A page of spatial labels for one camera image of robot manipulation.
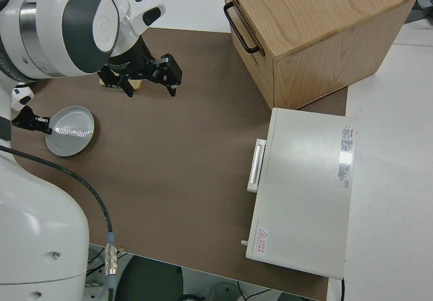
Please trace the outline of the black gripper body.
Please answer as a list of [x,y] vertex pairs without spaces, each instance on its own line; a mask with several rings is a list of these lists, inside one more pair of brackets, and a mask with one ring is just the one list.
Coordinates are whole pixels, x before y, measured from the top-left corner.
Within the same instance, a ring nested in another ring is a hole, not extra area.
[[156,65],[153,64],[155,59],[143,37],[139,37],[129,50],[108,60],[107,78],[109,81],[119,81],[121,76],[126,75],[133,80],[162,80]]
[[12,125],[21,129],[38,129],[39,119],[29,106],[24,106],[12,120]]

